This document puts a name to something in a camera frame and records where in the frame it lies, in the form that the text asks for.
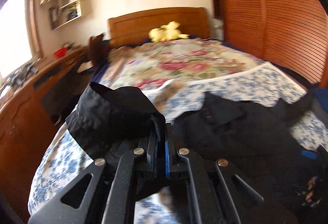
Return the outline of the person's right hand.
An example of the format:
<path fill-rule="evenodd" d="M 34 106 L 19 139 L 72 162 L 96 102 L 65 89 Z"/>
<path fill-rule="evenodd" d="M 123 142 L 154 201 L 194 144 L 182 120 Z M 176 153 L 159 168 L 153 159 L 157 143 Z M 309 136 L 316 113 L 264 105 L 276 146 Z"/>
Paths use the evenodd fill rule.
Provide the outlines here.
<path fill-rule="evenodd" d="M 321 198 L 320 184 L 321 184 L 321 180 L 319 176 L 312 177 L 310 181 L 307 183 L 305 200 L 308 204 L 313 204 L 315 202 L 318 202 L 318 200 Z"/>

